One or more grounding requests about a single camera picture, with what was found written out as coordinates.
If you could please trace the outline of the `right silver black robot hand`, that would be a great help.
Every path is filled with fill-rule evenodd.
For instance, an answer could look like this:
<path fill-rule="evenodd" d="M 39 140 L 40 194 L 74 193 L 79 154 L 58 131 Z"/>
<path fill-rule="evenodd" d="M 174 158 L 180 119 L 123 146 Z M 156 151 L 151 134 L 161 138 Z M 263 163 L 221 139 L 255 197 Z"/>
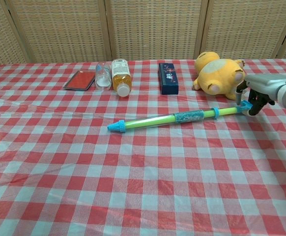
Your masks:
<path fill-rule="evenodd" d="M 246 112 L 249 116 L 257 115 L 266 105 L 278 102 L 286 109 L 286 75 L 282 74 L 249 74 L 240 83 L 235 92 L 236 103 L 240 105 L 243 91 L 249 88 L 248 101 L 252 104 Z"/>

